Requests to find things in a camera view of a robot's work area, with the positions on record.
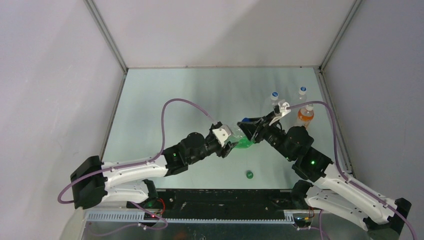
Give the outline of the clear plastic bottle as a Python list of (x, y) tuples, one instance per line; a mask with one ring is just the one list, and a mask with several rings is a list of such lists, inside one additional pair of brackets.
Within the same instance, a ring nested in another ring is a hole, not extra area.
[(270, 112), (272, 112), (274, 110), (275, 104), (277, 104), (279, 101), (279, 94), (278, 94), (278, 100), (275, 100), (275, 101), (271, 100), (270, 98), (271, 94), (265, 98), (265, 100), (263, 101), (261, 105), (260, 113), (262, 116), (266, 116)]

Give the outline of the blue white bottle cap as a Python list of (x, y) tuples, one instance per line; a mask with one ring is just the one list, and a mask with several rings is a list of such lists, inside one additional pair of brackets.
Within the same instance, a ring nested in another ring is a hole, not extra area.
[(274, 91), (274, 92), (271, 93), (270, 99), (272, 101), (276, 101), (276, 100), (278, 100), (278, 98), (279, 98), (279, 94), (276, 91)]

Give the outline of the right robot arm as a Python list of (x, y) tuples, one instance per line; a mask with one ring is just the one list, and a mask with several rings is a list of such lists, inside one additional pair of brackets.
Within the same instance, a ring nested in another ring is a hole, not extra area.
[(337, 165), (336, 160), (312, 147), (314, 139), (303, 126), (288, 131), (272, 123), (272, 115), (245, 118), (237, 123), (253, 143), (266, 141), (289, 162), (301, 178), (291, 191), (291, 204), (330, 212), (367, 232), (373, 240), (397, 240), (411, 203), (393, 200), (370, 189)]

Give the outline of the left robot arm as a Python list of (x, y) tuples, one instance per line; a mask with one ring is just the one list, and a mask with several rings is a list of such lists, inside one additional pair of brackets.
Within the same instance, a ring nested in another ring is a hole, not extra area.
[(238, 141), (230, 128), (218, 122), (208, 135), (192, 132), (158, 156), (127, 163), (102, 162), (98, 155), (87, 158), (71, 175), (74, 208), (90, 209), (105, 202), (135, 202), (153, 208), (158, 194), (151, 178), (178, 175), (206, 157), (225, 158)]

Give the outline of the green plastic bottle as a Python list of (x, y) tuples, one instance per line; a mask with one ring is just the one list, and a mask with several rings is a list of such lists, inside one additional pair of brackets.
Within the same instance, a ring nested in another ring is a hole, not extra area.
[(234, 144), (234, 148), (236, 149), (247, 149), (251, 147), (254, 143), (250, 141), (247, 137), (243, 136), (241, 138), (233, 138), (230, 140), (232, 144)]

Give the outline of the green bottle cap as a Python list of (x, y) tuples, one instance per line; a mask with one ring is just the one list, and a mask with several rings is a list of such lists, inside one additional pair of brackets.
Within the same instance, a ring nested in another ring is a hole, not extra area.
[(250, 170), (247, 170), (245, 176), (247, 177), (247, 179), (253, 179), (254, 173)]

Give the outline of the orange drink bottle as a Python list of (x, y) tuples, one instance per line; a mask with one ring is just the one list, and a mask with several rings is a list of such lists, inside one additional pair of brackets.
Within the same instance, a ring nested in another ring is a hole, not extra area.
[(305, 127), (307, 129), (314, 116), (315, 113), (313, 104), (302, 106), (297, 112), (297, 118), (294, 125), (296, 127)]

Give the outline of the clear bottle with blue cap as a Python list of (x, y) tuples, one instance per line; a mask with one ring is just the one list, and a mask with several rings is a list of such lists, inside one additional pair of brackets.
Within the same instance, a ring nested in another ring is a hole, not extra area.
[(293, 105), (299, 105), (305, 103), (307, 100), (307, 88), (305, 86), (301, 86), (298, 89), (298, 92), (292, 98)]

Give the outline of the left circuit board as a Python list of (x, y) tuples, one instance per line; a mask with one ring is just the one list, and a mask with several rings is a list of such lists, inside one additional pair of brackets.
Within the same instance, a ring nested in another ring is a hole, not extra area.
[(157, 215), (156, 213), (144, 213), (143, 216), (143, 221), (145, 222), (155, 222), (155, 221), (160, 221), (162, 219), (162, 216), (159, 214)]

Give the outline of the circuit board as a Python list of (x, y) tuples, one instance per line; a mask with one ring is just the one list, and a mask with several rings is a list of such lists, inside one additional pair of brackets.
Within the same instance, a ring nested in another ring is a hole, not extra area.
[(312, 227), (313, 217), (294, 217), (293, 226), (299, 230), (309, 230)]
[(156, 213), (144, 213), (143, 216), (143, 221), (145, 222), (155, 222), (155, 221), (160, 221), (162, 219), (162, 216), (159, 214), (157, 215)]

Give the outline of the right circuit board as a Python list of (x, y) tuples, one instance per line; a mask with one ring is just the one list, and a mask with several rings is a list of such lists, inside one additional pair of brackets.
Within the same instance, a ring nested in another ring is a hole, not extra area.
[(294, 217), (293, 226), (299, 230), (309, 230), (312, 227), (313, 217)]

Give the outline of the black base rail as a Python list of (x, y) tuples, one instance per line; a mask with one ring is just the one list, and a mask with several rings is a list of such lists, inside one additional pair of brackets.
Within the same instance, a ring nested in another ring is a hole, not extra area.
[(164, 218), (207, 220), (276, 220), (288, 210), (309, 210), (280, 189), (163, 188), (138, 205), (164, 211)]

